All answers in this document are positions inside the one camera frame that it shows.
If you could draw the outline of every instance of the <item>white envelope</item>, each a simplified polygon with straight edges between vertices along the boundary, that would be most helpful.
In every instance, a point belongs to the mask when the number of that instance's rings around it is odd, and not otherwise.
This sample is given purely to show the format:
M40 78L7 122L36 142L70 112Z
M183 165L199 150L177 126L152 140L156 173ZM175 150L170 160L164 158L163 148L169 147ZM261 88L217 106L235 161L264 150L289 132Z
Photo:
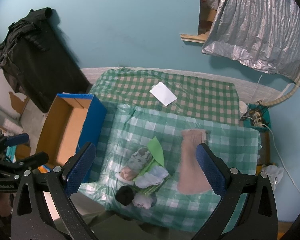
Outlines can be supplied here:
M172 103L177 97L170 91L169 88L162 82L155 85L151 90L150 93L155 96L164 106Z

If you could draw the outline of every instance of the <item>green plaid bedsheet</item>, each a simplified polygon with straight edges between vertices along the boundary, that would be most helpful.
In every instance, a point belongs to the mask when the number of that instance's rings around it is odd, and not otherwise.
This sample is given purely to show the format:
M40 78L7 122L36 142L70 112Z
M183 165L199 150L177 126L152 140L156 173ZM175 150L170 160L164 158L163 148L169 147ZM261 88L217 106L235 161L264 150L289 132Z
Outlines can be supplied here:
M207 131L207 144L217 157L229 167L242 173L255 174L259 132L254 129L230 126L207 120L144 109L139 106L103 102L106 119L97 145L97 157L90 178L95 181L82 184L79 191L102 204L108 210L155 225L185 231L197 231L217 206L220 196L205 194L183 195L177 191L178 166L181 156L181 131L200 128ZM154 136L162 145L165 167L171 178L155 193L154 207L149 210L123 206L114 198L124 184L115 173L127 163L141 146ZM226 231L235 225L245 196L240 199Z
M178 98L164 106L149 90L159 82ZM110 69L90 90L101 101L239 125L239 97L234 84L155 70Z

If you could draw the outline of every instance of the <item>light blue wall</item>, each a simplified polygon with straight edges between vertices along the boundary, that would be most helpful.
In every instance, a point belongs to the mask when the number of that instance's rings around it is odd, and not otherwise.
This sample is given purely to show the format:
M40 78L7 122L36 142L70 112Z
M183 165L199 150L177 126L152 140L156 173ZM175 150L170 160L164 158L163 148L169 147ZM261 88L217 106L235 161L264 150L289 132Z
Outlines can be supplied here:
M275 144L286 168L300 189L300 88L290 99L270 108L269 111ZM271 160L280 164L273 145ZM300 194L286 172L274 196L278 219L294 221L300 213Z
M200 44L181 41L181 33L198 32L199 0L0 0L0 42L12 22L44 7L56 10L52 22L81 68L156 67L255 83L260 76L236 61L203 55ZM278 90L287 85L267 74L260 83Z

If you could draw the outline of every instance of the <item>white cord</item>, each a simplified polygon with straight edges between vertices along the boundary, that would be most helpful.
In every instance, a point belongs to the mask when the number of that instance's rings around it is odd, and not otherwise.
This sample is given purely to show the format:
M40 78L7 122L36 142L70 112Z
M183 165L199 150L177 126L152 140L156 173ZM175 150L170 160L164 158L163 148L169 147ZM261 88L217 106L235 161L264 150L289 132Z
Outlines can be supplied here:
M269 129L269 131L271 132L271 134L272 134L272 139L273 139L273 145L274 145L274 148L275 148L276 151L277 151L277 154L278 154L278 156L279 156L279 159L280 159L280 162L281 162L281 164L282 164L282 167L284 168L284 170L285 170L286 173L288 174L289 178L291 179L292 184L296 187L297 191L300 193L300 189L299 189L299 188L297 187L297 185L295 184L293 178L291 177L291 175L290 175L290 173L288 172L286 166L284 165L283 159L281 158L281 156L280 156L280 154L279 154L279 151L278 151L278 149L277 149L277 147L276 147L276 145L275 145L275 142L274 142L274 135L273 135L272 130L271 130L267 125L265 125L265 124L262 124L262 125L265 126L265 127L267 127L267 128Z
M261 77L262 77L262 75L259 77L259 80L258 80L258 83L257 83L257 85L256 85L256 88L255 88L255 90L254 90L254 92L253 92L253 94L252 94L252 96L251 96L251 98L250 98L249 103L247 104L247 111L248 111L249 104L251 103L251 100L252 100L252 98L253 98L255 92L257 91L257 88L258 88L258 85L259 85L259 82L260 82Z

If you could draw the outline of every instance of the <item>shelf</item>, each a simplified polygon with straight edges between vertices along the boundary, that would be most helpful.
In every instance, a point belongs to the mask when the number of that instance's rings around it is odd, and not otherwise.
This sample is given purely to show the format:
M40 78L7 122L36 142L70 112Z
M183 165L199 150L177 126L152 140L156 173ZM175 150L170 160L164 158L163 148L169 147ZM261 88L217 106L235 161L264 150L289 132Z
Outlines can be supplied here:
M181 34L180 37L183 41L191 41L191 42L197 42L197 43L205 43L207 38L209 36L209 32L202 33L199 35L187 35L187 34Z

